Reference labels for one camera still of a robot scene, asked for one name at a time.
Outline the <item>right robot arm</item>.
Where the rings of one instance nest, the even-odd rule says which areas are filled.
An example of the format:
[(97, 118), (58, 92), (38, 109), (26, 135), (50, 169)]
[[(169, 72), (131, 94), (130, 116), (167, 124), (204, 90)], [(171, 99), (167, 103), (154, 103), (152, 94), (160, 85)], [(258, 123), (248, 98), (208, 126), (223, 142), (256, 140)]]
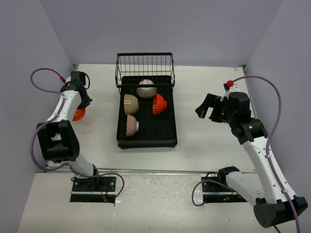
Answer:
[(222, 98), (208, 93), (195, 112), (205, 118), (208, 108), (212, 108), (211, 121), (230, 126), (250, 157), (261, 187), (248, 181), (235, 166), (219, 169), (213, 183), (223, 191), (230, 189), (241, 195), (252, 206), (258, 223), (264, 228), (297, 220), (307, 209), (307, 200), (297, 196), (286, 181), (268, 145), (268, 133), (263, 123), (251, 117), (248, 95), (233, 92)]

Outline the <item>beige ceramic bowl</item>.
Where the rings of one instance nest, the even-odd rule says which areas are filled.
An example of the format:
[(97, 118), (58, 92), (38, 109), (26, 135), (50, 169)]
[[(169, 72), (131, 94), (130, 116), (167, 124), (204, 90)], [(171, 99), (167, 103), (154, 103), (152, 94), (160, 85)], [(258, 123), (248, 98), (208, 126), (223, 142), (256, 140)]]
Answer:
[(133, 115), (139, 110), (139, 101), (134, 95), (125, 94), (123, 105), (126, 115)]

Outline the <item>pink floral ceramic bowl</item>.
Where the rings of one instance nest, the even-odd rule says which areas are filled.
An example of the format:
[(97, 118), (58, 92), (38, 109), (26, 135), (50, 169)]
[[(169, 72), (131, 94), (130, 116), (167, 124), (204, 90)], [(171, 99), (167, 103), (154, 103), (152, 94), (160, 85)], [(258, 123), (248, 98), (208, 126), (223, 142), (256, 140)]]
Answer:
[(132, 137), (139, 130), (139, 122), (132, 115), (127, 115), (126, 137)]

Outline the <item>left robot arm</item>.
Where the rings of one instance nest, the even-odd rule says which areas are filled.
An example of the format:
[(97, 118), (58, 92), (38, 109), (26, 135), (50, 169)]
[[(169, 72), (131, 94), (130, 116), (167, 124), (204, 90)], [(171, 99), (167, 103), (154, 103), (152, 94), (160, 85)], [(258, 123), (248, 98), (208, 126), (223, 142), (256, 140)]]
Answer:
[(92, 99), (85, 87), (65, 87), (58, 93), (60, 98), (53, 113), (46, 122), (37, 124), (35, 136), (39, 140), (44, 160), (58, 164), (48, 168), (55, 171), (67, 166), (79, 183), (91, 191), (101, 185), (98, 170), (80, 152), (80, 143), (74, 132), (72, 122), (77, 110), (84, 110)]

